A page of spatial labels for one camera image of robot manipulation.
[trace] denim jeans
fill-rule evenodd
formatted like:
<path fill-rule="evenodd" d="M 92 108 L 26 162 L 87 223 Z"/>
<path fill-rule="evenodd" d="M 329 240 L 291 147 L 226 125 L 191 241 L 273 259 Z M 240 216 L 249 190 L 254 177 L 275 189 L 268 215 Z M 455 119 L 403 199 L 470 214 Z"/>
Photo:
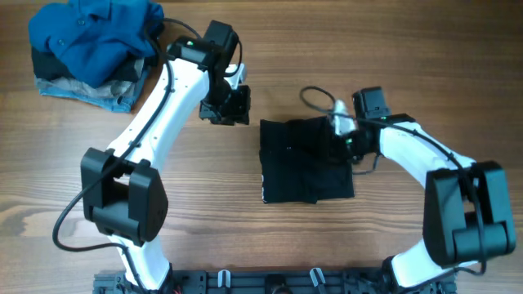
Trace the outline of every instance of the denim jeans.
<path fill-rule="evenodd" d="M 134 92 L 131 96 L 121 96 L 119 98 L 96 98 L 85 95 L 79 95 L 71 91 L 65 91 L 58 87 L 47 87 L 45 89 L 39 89 L 40 95 L 42 96 L 55 96 L 60 98 L 76 99 L 83 102 L 87 102 L 92 105 L 100 106 L 103 109 L 110 110 L 115 113 L 128 113 L 131 112 L 132 106 L 140 98 L 141 91 L 143 90 L 145 79 L 149 75 L 150 69 L 144 69 L 141 73 L 140 80 L 134 87 Z"/>

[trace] table surface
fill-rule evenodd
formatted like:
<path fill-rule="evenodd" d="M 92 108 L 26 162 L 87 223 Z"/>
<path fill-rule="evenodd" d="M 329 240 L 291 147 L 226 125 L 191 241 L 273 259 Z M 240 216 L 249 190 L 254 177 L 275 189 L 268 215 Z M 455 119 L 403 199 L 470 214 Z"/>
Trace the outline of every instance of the table surface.
<path fill-rule="evenodd" d="M 62 252 L 51 229 L 80 190 L 87 148 L 104 149 L 124 130 L 159 73 L 133 114 L 40 96 L 27 23 L 44 2 L 0 6 L 0 292 L 89 293 L 93 274 L 123 268 L 118 254 Z M 309 84 L 347 101 L 380 85 L 393 113 L 410 114 L 461 154 L 501 163 L 523 241 L 520 2 L 222 0 L 163 8 L 199 32 L 213 19 L 233 25 L 252 89 L 250 126 L 212 126 L 194 111 L 170 151 L 160 234 L 175 269 L 378 266 L 421 238 L 423 189 L 386 159 L 374 174 L 355 178 L 353 199 L 262 203 L 259 121 L 317 116 L 297 98 Z M 169 27 L 163 40 L 180 33 Z M 77 246 L 105 241 L 81 205 L 60 237 Z M 482 278 L 460 274 L 458 287 L 523 292 L 523 251 L 492 260 Z"/>

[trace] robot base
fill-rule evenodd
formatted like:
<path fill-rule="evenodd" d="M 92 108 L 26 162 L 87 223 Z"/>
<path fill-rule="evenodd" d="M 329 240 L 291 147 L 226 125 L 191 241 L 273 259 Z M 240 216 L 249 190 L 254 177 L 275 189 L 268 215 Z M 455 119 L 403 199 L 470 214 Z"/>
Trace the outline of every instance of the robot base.
<path fill-rule="evenodd" d="M 320 271 L 324 283 L 317 284 L 307 271 L 281 272 L 217 272 L 174 270 L 162 288 L 153 293 L 162 294 L 379 294 L 381 269 L 354 268 Z M 275 285 L 274 281 L 284 281 Z M 140 294 L 140 290 L 125 279 L 124 273 L 95 275 L 93 294 Z M 455 294 L 452 275 L 426 285 L 409 294 Z"/>

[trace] folded clothing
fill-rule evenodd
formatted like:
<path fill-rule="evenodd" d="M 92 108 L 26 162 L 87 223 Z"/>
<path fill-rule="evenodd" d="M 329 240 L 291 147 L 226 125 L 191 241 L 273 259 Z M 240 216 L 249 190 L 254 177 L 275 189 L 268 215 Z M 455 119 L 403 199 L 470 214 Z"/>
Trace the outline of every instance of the folded clothing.
<path fill-rule="evenodd" d="M 48 81 L 57 78 L 75 78 L 61 61 L 52 53 L 44 53 L 31 47 L 31 59 L 33 60 L 33 71 L 37 78 Z M 105 80 L 138 82 L 144 65 L 152 65 L 150 58 L 138 58 L 128 56 Z"/>
<path fill-rule="evenodd" d="M 89 96 L 91 98 L 118 98 L 120 96 L 132 96 L 134 93 L 134 82 L 128 81 L 108 81 L 98 88 L 93 88 L 85 82 L 80 82 L 74 78 L 57 78 L 47 81 L 42 78 L 35 78 L 34 84 L 38 89 L 57 87 L 64 91 L 71 91 L 75 94 Z"/>
<path fill-rule="evenodd" d="M 354 197 L 346 147 L 326 117 L 285 123 L 260 121 L 265 203 Z"/>
<path fill-rule="evenodd" d="M 29 22 L 29 40 L 77 80 L 99 87 L 129 54 L 154 56 L 142 30 L 162 18 L 162 7 L 148 0 L 69 0 L 43 7 Z"/>
<path fill-rule="evenodd" d="M 134 84 L 133 93 L 130 96 L 120 96 L 118 98 L 96 98 L 91 96 L 85 96 L 77 94 L 72 91 L 66 91 L 59 87 L 44 87 L 39 88 L 40 95 L 43 96 L 55 96 L 60 98 L 71 98 L 87 102 L 92 105 L 100 106 L 104 109 L 110 110 L 115 113 L 128 113 L 131 111 L 132 106 L 140 98 L 140 94 L 143 90 L 145 80 L 149 76 L 150 69 L 147 67 L 141 74 L 140 80 Z"/>

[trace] black cloth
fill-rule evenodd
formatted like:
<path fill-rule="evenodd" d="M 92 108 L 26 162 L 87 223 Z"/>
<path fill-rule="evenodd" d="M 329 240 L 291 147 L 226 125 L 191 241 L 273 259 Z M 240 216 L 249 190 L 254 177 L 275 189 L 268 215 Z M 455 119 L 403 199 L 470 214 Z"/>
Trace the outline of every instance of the black cloth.
<path fill-rule="evenodd" d="M 260 162 L 265 203 L 354 197 L 346 146 L 326 117 L 260 121 Z"/>
<path fill-rule="evenodd" d="M 31 58 L 33 59 L 33 71 L 37 78 L 52 81 L 57 78 L 75 78 L 61 61 L 52 53 L 43 53 L 31 47 Z M 128 56 L 127 59 L 114 70 L 106 81 L 129 81 L 138 82 L 140 73 L 135 70 L 135 56 Z"/>

